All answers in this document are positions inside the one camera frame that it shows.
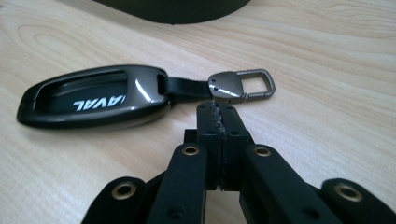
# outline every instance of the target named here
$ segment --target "tabletop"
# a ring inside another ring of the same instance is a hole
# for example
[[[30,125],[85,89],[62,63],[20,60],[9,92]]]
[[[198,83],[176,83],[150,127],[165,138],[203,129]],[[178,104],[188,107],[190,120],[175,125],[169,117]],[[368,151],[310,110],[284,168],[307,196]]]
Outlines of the tabletop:
[[[184,130],[196,128],[199,102],[111,131],[16,121],[36,83],[116,64],[194,80],[268,70],[274,96],[234,105],[255,142],[275,148],[306,183],[346,178],[395,211],[395,12],[385,0],[252,0],[214,21],[171,25],[93,1],[0,0],[0,222],[79,223],[111,180],[166,170]],[[209,191],[205,221],[246,223],[238,193]]]

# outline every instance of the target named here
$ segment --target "car key fob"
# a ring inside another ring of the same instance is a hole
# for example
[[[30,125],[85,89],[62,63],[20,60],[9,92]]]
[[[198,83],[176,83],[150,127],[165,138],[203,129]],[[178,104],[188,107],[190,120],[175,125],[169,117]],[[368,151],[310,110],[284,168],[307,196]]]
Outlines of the car key fob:
[[[67,129],[160,117],[170,107],[159,94],[166,73],[156,67],[118,65],[48,79],[28,89],[17,120],[38,128]]]

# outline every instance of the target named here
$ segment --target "logo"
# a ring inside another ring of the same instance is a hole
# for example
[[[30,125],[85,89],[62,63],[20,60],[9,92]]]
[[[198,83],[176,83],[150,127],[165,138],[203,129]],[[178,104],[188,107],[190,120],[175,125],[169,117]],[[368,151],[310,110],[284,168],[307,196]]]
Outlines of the logo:
[[[88,109],[97,109],[97,108],[107,108],[111,107],[116,104],[122,104],[125,100],[125,95],[120,95],[120,96],[112,96],[110,97],[109,100],[107,100],[107,97],[102,97],[102,98],[96,98],[96,99],[89,99],[86,101],[75,101],[73,105],[77,105],[78,108],[76,111],[81,111],[81,110],[88,110]]]

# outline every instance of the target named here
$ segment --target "carabiner clasp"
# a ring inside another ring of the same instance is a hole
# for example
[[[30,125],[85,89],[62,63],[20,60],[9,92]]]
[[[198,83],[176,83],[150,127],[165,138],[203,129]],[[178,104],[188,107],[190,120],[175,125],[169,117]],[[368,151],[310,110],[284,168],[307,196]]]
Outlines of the carabiner clasp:
[[[244,92],[242,79],[254,77],[262,78],[267,91]],[[208,85],[214,100],[228,104],[264,100],[271,97],[276,89],[271,75],[264,69],[217,73],[209,78]]]

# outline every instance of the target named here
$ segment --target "black round object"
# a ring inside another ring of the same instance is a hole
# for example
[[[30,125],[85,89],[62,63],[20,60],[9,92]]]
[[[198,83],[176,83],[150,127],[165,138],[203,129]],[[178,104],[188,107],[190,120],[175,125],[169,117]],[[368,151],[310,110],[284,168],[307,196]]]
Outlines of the black round object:
[[[226,16],[249,0],[93,0],[148,21],[187,24]]]

